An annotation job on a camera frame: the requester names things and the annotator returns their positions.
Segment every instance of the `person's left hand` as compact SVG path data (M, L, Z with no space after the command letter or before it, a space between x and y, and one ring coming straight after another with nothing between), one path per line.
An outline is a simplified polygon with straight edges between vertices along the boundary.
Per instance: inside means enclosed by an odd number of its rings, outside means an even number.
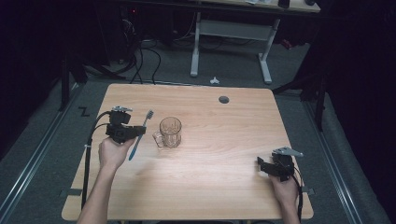
M106 138L99 145L99 161L101 169L107 168L116 171L124 163L129 147L134 143L130 139L123 144Z

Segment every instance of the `cable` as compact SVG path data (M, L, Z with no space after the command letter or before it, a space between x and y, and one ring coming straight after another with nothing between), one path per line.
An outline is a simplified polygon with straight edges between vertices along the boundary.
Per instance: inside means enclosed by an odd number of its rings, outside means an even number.
M129 82L129 84L132 84L132 83L134 82L134 79L136 78L136 76L139 76L140 84L143 84L142 77L141 77L140 74L139 74L139 71L140 71L140 69L141 69L142 66L143 66L143 52L142 52L142 48L139 48L139 52L140 52L140 59L141 59L140 65L139 65L139 68L137 68L136 73L134 73L134 76L132 77L132 79L131 79L131 81Z
M253 44L255 42L258 42L258 40L249 39L249 40L247 40L247 41L245 41L243 43L238 43L238 42L235 42L235 41L231 41L231 39L234 39L234 38L225 38L224 42L228 43L228 44L239 45L239 46L244 46L244 45Z
M81 210L84 207L85 202L87 202L87 190L88 190L88 180L90 177L90 160L91 160L91 148L92 148L92 136L96 130L96 124L99 119L101 119L104 115L110 115L109 111L106 111L98 116L96 121L93 123L90 136L88 137L87 145L85 145L85 169L84 169L84 183L82 187L82 198L81 198Z
M194 25L194 21L195 21L196 15L197 15L197 13L194 12L194 15L192 16L191 25L190 25L190 28L189 28L189 30L187 31L187 33L184 34L181 38L174 39L173 41L178 41L178 40L182 40L182 39L185 39L185 38L190 38L191 36L193 36L193 35L189 35L189 34L190 34L190 32L191 32L192 26Z
M297 185L298 198L299 198L298 205L297 205L297 216L298 216L298 219L301 222L301 214L302 214L302 211L303 211L303 189L300 186L300 184L298 183L297 178L294 175L292 175L291 177L293 177L293 179L294 179L294 181L296 182L296 185Z
M179 44L176 41L174 41L174 44L176 44L178 46L181 46L181 47L188 47L188 46L191 46L191 45L194 44L194 41L193 40L189 40L188 38L185 38L185 39L182 39L182 40L178 40L178 42L181 42L181 41L188 42L188 44Z
M297 168L294 167L294 170L297 171L298 176L300 177L300 186L302 187L303 186L303 177L301 176L301 173L299 170L297 170Z
M220 38L220 42L219 42L218 45L215 46L214 48L206 48L206 47L204 47L204 46L201 45L201 44L199 45L199 47L202 48L202 49L214 50L214 49L218 49L219 47L221 47L222 44L223 44L223 42L224 42L224 38L221 37L221 38Z
M303 211L303 188L302 188L302 186L300 185L300 183L298 182L298 180L297 180L297 178L295 177L295 175L294 175L294 174L291 174L291 173L289 172L288 168L287 168L281 161L279 161L279 163L280 163L280 164L282 165L282 167L289 173L289 176L291 176L291 177L293 178L293 180L296 182L297 191L298 191L297 216L298 216L298 218L299 218L299 220L300 220L300 223L301 223L301 214L302 214L302 211ZM300 171L297 170L297 172L299 173L300 178L301 178L301 180L302 180L302 182L303 182L303 178L301 177Z
M93 131L96 131L96 129L98 129L99 127L104 126L104 125L107 125L107 124L109 124L109 123L103 123L103 124L101 124L101 125L96 126L96 128L95 128Z
M124 34L125 40L126 40L126 58L129 58L128 64L125 67L121 68L120 70L112 72L112 71L104 68L100 64L90 62L89 60L82 58L81 56L78 56L78 58L83 63L91 66L94 70L98 71L99 73L93 72L91 69L85 67L86 72L88 72L92 75L95 75L95 76L105 75L105 76L112 77L115 79L125 79L125 77L120 77L119 74L129 71L130 69L132 69L135 66L136 57L134 56L134 49L136 49L135 39L137 37L137 34L134 31L134 25L130 21L128 21L126 19L122 19L121 21L123 22L123 24L126 24L126 26L123 26L123 30L124 30L123 34Z
M157 73L158 68L160 68L160 64L161 64L161 55L160 55L159 53L157 53L157 51L155 51L155 50L153 50L153 49L147 49L147 50L149 50L149 51L151 51L151 52L157 54L157 56L158 56L158 60L159 60L159 61L158 61L158 65L157 65L157 67L155 68L154 72L153 72L152 75L151 75L152 84L156 85L156 84L155 84L155 80L154 80L154 76L155 76L155 73Z

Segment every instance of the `desk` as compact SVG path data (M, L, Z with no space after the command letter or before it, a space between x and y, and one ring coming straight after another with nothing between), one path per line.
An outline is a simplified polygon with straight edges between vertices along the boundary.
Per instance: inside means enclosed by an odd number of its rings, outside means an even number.
M237 5L240 7L268 7L281 9L277 1L269 0L267 3L259 1L255 5L246 3L245 0L202 0L202 2ZM286 10L296 10L303 12L320 12L317 4L307 5L304 0L290 0L290 7ZM271 84L272 79L268 69L267 56L274 41L280 19L276 19L272 26L252 25L245 23L235 23L226 21L201 20L201 13L198 13L195 25L195 42L191 60L191 76L198 76L199 62L199 39L200 35L217 35L234 38L245 38L265 41L266 45L260 53L259 62L262 68L262 76L266 84Z
M220 96L230 102L222 104ZM113 84L99 113L114 105L134 110L129 125L141 125L150 109L154 116L134 158L116 174L109 219L281 218L272 183L256 162L258 156L268 160L275 148L290 147L270 90ZM151 135L166 117L180 119L182 140L177 148L159 150ZM106 122L103 118L99 124ZM93 136L88 192L98 173L96 149L105 132L106 127L99 128ZM72 189L82 189L84 158ZM80 196L68 196L63 218L76 220L80 203ZM312 216L304 194L303 218Z

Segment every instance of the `white desk frame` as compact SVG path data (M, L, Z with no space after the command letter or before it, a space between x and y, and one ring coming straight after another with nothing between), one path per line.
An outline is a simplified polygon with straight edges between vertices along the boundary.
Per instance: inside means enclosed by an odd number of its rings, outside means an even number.
M195 28L195 43L191 61L191 76L198 76L199 63L199 38L200 35L216 35L233 38L253 39L266 41L263 53L258 55L262 66L262 75L265 84L271 84L272 79L267 64L267 56L276 35L280 19L276 19L272 26L261 26L246 23L235 23L227 21L201 20L201 13L197 13Z

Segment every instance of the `black hole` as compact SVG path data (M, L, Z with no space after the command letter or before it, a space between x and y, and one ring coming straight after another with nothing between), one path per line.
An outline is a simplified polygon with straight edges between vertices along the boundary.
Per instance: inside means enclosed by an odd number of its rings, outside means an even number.
M220 96L220 97L219 97L219 101L220 101L222 104L228 104L228 102L230 102L230 99L229 99L227 96Z

